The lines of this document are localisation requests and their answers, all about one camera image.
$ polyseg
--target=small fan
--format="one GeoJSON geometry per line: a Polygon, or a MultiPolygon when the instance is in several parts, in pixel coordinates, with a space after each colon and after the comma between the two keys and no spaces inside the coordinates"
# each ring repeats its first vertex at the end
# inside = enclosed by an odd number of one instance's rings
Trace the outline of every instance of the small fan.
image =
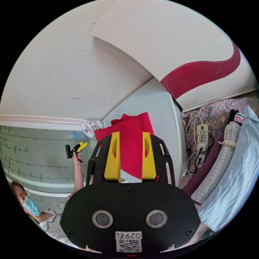
{"type": "Polygon", "coordinates": [[[94,131],[97,129],[104,129],[105,128],[105,122],[100,121],[84,121],[81,124],[81,128],[83,130],[83,133],[86,134],[89,138],[94,137],[94,131]]]}

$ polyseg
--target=light blue pillowcase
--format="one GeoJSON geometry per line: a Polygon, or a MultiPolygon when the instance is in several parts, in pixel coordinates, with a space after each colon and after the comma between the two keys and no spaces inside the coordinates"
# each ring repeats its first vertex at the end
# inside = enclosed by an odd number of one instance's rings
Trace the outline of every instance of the light blue pillowcase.
{"type": "Polygon", "coordinates": [[[226,226],[240,211],[259,175],[259,120],[246,106],[233,158],[211,195],[198,208],[201,222],[211,230],[226,226]]]}

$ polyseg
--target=person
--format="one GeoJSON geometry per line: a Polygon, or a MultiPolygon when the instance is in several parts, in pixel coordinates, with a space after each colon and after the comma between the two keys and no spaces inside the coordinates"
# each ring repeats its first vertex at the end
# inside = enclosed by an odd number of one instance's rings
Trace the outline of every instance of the person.
{"type": "MultiPolygon", "coordinates": [[[[71,241],[67,238],[66,234],[64,233],[64,231],[60,226],[60,219],[67,201],[74,193],[76,193],[78,190],[84,187],[82,170],[81,170],[81,162],[80,162],[81,156],[79,154],[76,154],[75,152],[73,154],[74,154],[73,162],[74,162],[74,174],[75,174],[74,191],[68,197],[52,203],[47,210],[40,212],[40,209],[37,203],[28,195],[28,193],[25,191],[24,187],[20,183],[13,181],[10,184],[10,187],[16,199],[23,207],[24,211],[28,215],[33,217],[39,223],[39,226],[50,237],[66,245],[72,246],[74,248],[82,249],[74,245],[73,243],[71,243],[71,241]]],[[[89,249],[88,246],[86,246],[86,248],[82,250],[97,252],[89,249]]]]}

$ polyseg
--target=floral fabric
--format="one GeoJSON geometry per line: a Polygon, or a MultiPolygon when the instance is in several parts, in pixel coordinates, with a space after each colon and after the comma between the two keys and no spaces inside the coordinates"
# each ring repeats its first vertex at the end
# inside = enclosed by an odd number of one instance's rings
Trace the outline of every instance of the floral fabric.
{"type": "MultiPolygon", "coordinates": [[[[240,113],[244,114],[245,107],[249,105],[259,118],[259,93],[257,91],[248,93],[240,96],[239,98],[227,99],[223,101],[217,101],[212,104],[205,106],[200,112],[200,116],[204,124],[208,125],[209,131],[212,137],[215,139],[220,133],[224,133],[225,127],[229,119],[230,110],[238,110],[240,113]]],[[[190,119],[197,115],[199,109],[186,112],[182,114],[182,122],[184,130],[190,119]]],[[[196,147],[193,138],[193,127],[195,118],[191,121],[188,126],[186,133],[186,146],[187,146],[187,157],[189,158],[194,152],[196,152],[196,147]]],[[[197,117],[195,122],[195,140],[197,141],[196,128],[197,125],[201,124],[200,119],[197,117]]],[[[213,140],[209,136],[209,146],[212,145],[213,140]]],[[[195,159],[196,156],[193,155],[189,161],[188,170],[193,172],[195,169],[195,159]]]]}

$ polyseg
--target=screw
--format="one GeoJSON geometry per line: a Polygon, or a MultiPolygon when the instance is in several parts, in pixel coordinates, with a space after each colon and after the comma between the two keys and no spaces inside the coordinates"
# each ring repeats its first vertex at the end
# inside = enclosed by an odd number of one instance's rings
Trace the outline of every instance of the screw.
{"type": "Polygon", "coordinates": [[[191,236],[194,233],[194,229],[189,229],[186,235],[191,236]]]}
{"type": "Polygon", "coordinates": [[[74,236],[73,231],[72,231],[72,230],[70,230],[70,229],[68,229],[68,230],[67,230],[67,234],[68,234],[69,236],[71,236],[71,237],[73,237],[73,236],[74,236]]]}
{"type": "Polygon", "coordinates": [[[133,188],[131,188],[131,187],[126,188],[126,190],[125,190],[125,193],[126,193],[126,194],[133,194],[133,192],[134,192],[134,190],[133,190],[133,188]]]}

